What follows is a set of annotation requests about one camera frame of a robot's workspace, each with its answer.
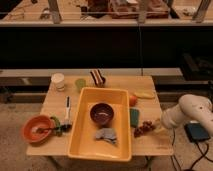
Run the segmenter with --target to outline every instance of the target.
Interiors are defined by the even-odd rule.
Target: spoon
[[[33,133],[43,133],[45,130],[57,130],[62,129],[62,131],[68,131],[71,128],[70,124],[67,125],[61,125],[60,127],[54,127],[54,128],[39,128],[39,127],[33,127],[32,132]]]

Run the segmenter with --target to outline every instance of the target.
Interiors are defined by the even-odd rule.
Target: red object
[[[138,101],[137,96],[135,96],[134,94],[129,95],[129,106],[131,106],[131,107],[135,106],[137,101]]]
[[[42,133],[36,132],[37,128],[53,128],[55,124],[46,115],[38,115],[28,120],[22,127],[23,138],[29,143],[38,143],[46,139],[52,130],[45,130]]]
[[[114,116],[113,109],[106,103],[94,105],[90,111],[91,119],[98,125],[104,126],[109,124]]]

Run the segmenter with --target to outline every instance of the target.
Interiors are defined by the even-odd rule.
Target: yellow tray
[[[117,145],[94,139],[99,128],[90,118],[90,110],[101,102],[113,108],[111,127],[116,131]],[[126,90],[89,87],[82,89],[69,141],[68,156],[123,162],[131,159],[129,98]]]

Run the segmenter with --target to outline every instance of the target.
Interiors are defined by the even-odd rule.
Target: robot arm
[[[210,135],[213,135],[212,103],[208,98],[192,94],[183,95],[176,106],[163,112],[161,123],[167,129],[176,128],[187,117],[197,120]]]

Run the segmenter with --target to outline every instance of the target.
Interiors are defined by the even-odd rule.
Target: floor
[[[39,113],[41,103],[9,103],[0,104],[0,170],[45,170],[55,171],[55,167],[45,157],[26,156],[27,143],[21,137],[21,127],[23,123],[33,115]],[[174,103],[162,104],[162,109],[167,108]],[[175,155],[181,165],[182,170],[188,169],[191,164],[200,156],[200,153],[194,144],[191,144],[187,139],[183,125],[176,130],[176,139],[174,144]],[[209,140],[210,149],[207,156],[213,159],[213,140]],[[133,157],[128,163],[109,163],[109,162],[95,162],[70,160],[67,157],[54,157],[65,170],[148,170],[143,168],[146,164],[145,157]],[[151,164],[153,171],[172,171],[175,170],[169,156],[155,157]],[[206,159],[200,160],[194,170],[197,171],[211,171],[213,164]]]

